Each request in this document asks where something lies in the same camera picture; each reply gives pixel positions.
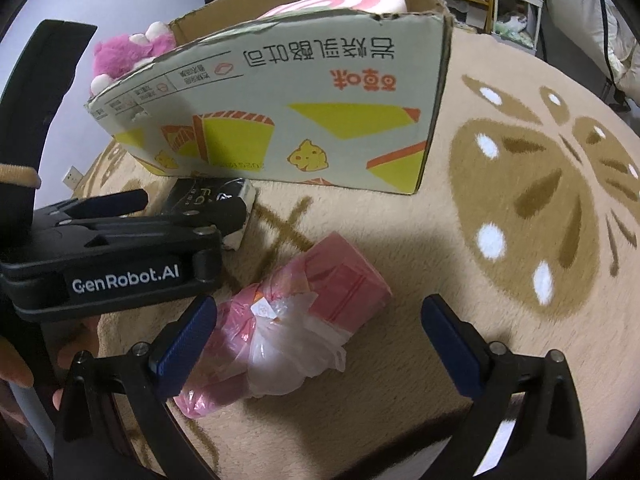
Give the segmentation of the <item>person's left hand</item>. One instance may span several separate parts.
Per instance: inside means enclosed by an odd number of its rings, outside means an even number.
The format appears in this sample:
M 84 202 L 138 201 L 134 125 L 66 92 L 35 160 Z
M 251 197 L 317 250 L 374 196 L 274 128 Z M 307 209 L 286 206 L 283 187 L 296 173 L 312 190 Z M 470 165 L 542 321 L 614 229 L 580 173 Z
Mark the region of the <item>person's left hand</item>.
M 43 386 L 52 393 L 52 406 L 60 409 L 63 389 L 55 391 L 55 372 L 51 368 L 51 353 L 55 354 L 57 368 L 68 370 L 78 352 L 88 351 L 94 356 L 99 350 L 99 315 L 71 320 L 52 350 L 47 346 L 37 323 L 4 318 L 1 321 L 1 382 L 29 389 Z

